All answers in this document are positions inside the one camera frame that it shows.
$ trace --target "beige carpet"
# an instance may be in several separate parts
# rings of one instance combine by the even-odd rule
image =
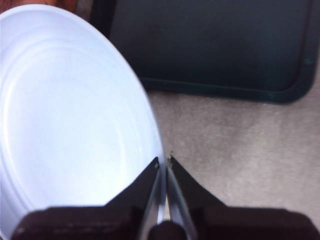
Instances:
[[[287,105],[149,91],[166,153],[230,206],[286,208],[320,229],[320,64]]]

